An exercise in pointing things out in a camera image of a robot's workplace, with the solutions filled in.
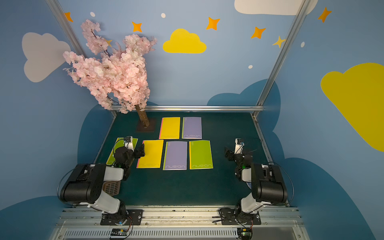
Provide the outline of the yellow cover notebook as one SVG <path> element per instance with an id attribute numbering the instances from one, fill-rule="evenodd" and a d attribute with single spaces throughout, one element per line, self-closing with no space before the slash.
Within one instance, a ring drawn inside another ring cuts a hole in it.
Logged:
<path id="1" fill-rule="evenodd" d="M 180 138 L 180 117 L 162 118 L 159 134 L 160 140 L 177 140 Z"/>

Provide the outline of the small notebook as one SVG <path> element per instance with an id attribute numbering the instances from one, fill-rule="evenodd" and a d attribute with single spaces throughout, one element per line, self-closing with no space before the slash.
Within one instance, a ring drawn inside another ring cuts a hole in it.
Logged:
<path id="1" fill-rule="evenodd" d="M 213 169 L 211 142 L 208 140 L 190 141 L 190 170 Z"/>

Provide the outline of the green cover notebook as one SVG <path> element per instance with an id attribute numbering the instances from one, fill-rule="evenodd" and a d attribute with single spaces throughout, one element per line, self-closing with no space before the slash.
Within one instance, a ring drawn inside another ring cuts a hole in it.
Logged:
<path id="1" fill-rule="evenodd" d="M 109 155 L 109 157 L 108 157 L 108 159 L 107 159 L 107 162 L 106 162 L 106 164 L 108 165 L 108 166 L 112 166 L 114 163 L 115 163 L 115 157 L 114 157 L 114 153 L 116 152 L 116 150 L 118 149 L 118 148 L 120 148 L 120 147 L 124 147 L 124 142 L 123 142 L 123 139 L 124 139 L 125 137 L 119 137 L 119 138 L 117 138 L 116 139 L 116 142 L 115 142 L 115 145 L 114 145 L 114 147 L 113 147 L 113 149 L 111 150 L 111 153 L 110 153 L 110 155 Z M 136 145 L 137 145 L 137 143 L 138 143 L 138 140 L 139 139 L 137 139 L 137 138 L 133 138 L 133 144 L 134 144 L 134 148 L 136 148 Z"/>

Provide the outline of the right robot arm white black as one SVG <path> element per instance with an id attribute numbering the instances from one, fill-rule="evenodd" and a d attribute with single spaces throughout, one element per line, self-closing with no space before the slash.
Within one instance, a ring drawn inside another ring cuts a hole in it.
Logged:
<path id="1" fill-rule="evenodd" d="M 253 157 L 225 147 L 225 157 L 236 163 L 235 176 L 251 185 L 251 193 L 240 199 L 234 209 L 235 217 L 251 216 L 265 206 L 284 204 L 288 198 L 281 169 L 275 165 L 253 162 Z"/>

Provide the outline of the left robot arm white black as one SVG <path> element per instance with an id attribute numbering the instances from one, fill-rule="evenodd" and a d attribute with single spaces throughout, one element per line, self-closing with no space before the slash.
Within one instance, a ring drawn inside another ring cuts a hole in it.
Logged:
<path id="1" fill-rule="evenodd" d="M 127 218 L 123 201 L 116 199 L 103 190 L 105 182 L 119 182 L 128 179 L 134 159 L 145 156 L 145 145 L 137 150 L 127 147 L 118 148 L 115 153 L 114 166 L 107 164 L 78 164 L 62 187 L 58 187 L 60 201 L 75 206 L 87 207 L 114 217 Z"/>

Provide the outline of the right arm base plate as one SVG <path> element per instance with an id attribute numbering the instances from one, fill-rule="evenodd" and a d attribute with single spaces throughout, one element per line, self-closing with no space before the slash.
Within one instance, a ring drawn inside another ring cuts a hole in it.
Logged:
<path id="1" fill-rule="evenodd" d="M 218 210 L 222 225 L 261 225 L 259 212 L 244 213 L 241 209 L 221 208 Z"/>

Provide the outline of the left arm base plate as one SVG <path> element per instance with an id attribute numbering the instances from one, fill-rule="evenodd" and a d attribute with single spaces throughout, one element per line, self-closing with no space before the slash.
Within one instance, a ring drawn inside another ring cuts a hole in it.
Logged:
<path id="1" fill-rule="evenodd" d="M 102 214 L 101 226 L 139 226 L 143 210 L 126 210 L 125 213 Z"/>

